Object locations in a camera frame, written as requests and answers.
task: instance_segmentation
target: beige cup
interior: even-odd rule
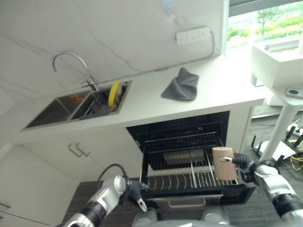
[[[221,162],[220,157],[233,157],[232,148],[215,147],[213,148],[214,174],[216,178],[225,181],[237,179],[236,166],[230,162]]]

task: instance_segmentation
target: open dishwasher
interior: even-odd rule
[[[229,111],[128,127],[143,153],[140,181],[149,206],[177,198],[243,204],[255,187],[214,175],[212,148],[225,146]]]

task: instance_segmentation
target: double sink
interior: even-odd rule
[[[99,91],[84,91],[56,98],[24,129],[28,130],[118,114],[130,84],[131,81],[122,83],[121,91],[116,95],[115,105],[112,108],[108,106],[108,96],[111,87],[103,87]]]

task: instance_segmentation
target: white wall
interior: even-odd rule
[[[209,26],[215,53],[222,48],[225,0],[1,0],[0,87],[16,102],[80,87],[86,61],[98,81],[201,59],[212,37],[177,45],[175,34]]]
[[[14,104],[15,101],[13,101],[5,92],[0,90],[0,116],[12,108]]]

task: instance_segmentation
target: window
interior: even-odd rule
[[[227,53],[255,43],[278,43],[302,37],[303,1],[300,1],[230,17]]]

